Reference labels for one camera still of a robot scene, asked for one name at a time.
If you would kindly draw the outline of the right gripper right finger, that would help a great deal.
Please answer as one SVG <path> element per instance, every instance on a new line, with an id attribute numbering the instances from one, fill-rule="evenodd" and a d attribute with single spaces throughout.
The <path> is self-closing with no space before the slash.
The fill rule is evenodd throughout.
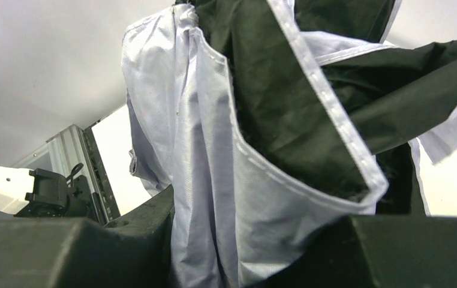
<path id="1" fill-rule="evenodd" d="M 457 217 L 342 217 L 258 287 L 457 287 Z"/>

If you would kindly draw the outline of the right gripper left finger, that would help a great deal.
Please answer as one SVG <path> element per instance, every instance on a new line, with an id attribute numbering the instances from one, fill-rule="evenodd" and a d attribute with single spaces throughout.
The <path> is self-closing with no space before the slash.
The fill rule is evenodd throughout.
<path id="1" fill-rule="evenodd" d="M 0 220 L 0 287 L 166 287 L 173 188 L 105 226 Z"/>

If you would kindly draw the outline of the lilac folding umbrella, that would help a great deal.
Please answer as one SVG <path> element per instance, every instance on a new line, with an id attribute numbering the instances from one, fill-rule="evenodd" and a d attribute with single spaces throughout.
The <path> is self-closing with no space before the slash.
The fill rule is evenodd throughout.
<path id="1" fill-rule="evenodd" d="M 248 287 L 345 215 L 429 210 L 457 149 L 457 40 L 387 45 L 399 1 L 177 1 L 122 40 L 130 172 L 174 190 L 173 287 Z"/>

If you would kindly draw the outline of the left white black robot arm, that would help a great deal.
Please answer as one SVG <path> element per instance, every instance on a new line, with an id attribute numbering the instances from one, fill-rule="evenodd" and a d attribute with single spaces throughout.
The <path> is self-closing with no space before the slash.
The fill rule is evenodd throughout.
<path id="1" fill-rule="evenodd" d="M 100 218 L 83 168 L 76 164 L 68 176 L 45 170 L 0 166 L 0 212 L 20 218 Z"/>

